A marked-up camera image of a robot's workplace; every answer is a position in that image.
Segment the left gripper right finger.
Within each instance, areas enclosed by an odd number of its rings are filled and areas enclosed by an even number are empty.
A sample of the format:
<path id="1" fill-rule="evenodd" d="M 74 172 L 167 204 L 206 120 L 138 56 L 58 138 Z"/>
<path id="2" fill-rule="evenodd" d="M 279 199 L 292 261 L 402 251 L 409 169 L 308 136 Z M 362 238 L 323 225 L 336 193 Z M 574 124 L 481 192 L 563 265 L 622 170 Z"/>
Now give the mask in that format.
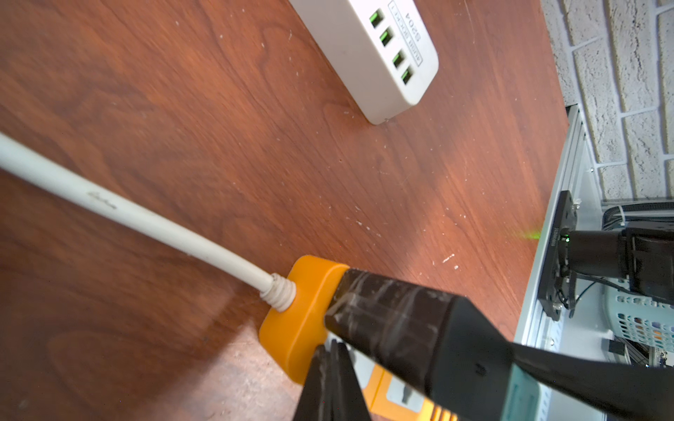
<path id="1" fill-rule="evenodd" d="M 588 361 L 512 344 L 538 382 L 622 420 L 673 419 L 673 369 Z"/>

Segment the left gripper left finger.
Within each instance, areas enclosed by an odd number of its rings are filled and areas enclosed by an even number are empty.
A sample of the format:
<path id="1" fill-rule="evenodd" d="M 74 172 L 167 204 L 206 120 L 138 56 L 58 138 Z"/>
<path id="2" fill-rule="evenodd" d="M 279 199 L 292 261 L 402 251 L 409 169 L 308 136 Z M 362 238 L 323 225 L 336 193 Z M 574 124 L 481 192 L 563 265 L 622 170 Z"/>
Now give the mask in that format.
<path id="1" fill-rule="evenodd" d="M 316 347 L 293 420 L 371 420 L 343 342 Z"/>

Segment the orange power strip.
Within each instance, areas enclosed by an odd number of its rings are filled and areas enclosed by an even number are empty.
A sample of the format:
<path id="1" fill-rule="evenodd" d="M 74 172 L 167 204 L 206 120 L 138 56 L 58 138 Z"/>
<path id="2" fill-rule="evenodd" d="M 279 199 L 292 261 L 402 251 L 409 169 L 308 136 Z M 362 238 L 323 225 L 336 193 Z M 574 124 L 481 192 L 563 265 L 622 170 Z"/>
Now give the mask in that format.
<path id="1" fill-rule="evenodd" d="M 284 311 L 271 310 L 259 331 L 259 340 L 272 359 L 299 385 L 305 383 L 314 350 L 336 338 L 324 324 L 324 315 L 349 267 L 306 255 L 287 276 L 296 286 L 293 303 Z M 368 409 L 391 420 L 457 420 L 420 393 L 354 351 L 353 367 Z"/>

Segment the black charger plug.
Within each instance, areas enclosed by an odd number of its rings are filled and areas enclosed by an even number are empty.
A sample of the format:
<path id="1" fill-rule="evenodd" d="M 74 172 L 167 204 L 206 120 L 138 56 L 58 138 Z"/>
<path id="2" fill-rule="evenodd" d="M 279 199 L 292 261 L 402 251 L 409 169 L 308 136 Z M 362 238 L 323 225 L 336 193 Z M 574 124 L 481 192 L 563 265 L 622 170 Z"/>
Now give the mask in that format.
<path id="1" fill-rule="evenodd" d="M 509 341 L 469 298 L 355 268 L 324 317 L 328 331 L 465 420 L 499 420 Z"/>

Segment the white power strip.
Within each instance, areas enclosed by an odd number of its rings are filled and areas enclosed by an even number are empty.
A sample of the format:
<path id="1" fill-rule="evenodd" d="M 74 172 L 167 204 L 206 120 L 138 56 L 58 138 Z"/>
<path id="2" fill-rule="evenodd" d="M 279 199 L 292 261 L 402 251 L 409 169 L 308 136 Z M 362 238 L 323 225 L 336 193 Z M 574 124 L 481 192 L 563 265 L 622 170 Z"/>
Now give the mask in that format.
<path id="1" fill-rule="evenodd" d="M 291 0 L 355 100 L 380 125 L 417 105 L 440 67 L 412 0 Z"/>

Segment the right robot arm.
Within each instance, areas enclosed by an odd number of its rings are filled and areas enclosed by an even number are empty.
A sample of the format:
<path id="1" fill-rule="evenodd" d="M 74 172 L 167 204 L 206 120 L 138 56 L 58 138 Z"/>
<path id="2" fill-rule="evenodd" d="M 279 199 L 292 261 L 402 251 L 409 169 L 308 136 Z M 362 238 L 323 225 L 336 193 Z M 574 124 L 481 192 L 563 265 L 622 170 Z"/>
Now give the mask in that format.
<path id="1" fill-rule="evenodd" d="M 635 221 L 621 230 L 565 229 L 560 238 L 564 275 L 611 278 L 632 294 L 673 303 L 673 224 Z"/>

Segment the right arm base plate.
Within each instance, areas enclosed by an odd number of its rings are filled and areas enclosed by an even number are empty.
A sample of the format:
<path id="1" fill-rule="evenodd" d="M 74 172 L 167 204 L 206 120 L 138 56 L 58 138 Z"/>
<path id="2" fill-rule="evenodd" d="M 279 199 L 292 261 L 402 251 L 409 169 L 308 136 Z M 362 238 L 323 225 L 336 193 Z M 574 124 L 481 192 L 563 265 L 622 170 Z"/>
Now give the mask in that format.
<path id="1" fill-rule="evenodd" d="M 537 289 L 537 299 L 542 305 L 544 313 L 557 322 L 560 320 L 563 299 L 558 292 L 563 289 L 565 237 L 568 232 L 576 229 L 577 211 L 574 208 L 573 197 L 570 191 L 561 191 L 556 202 L 556 208 L 551 223 L 550 235 L 545 243 L 542 260 L 542 272 Z"/>

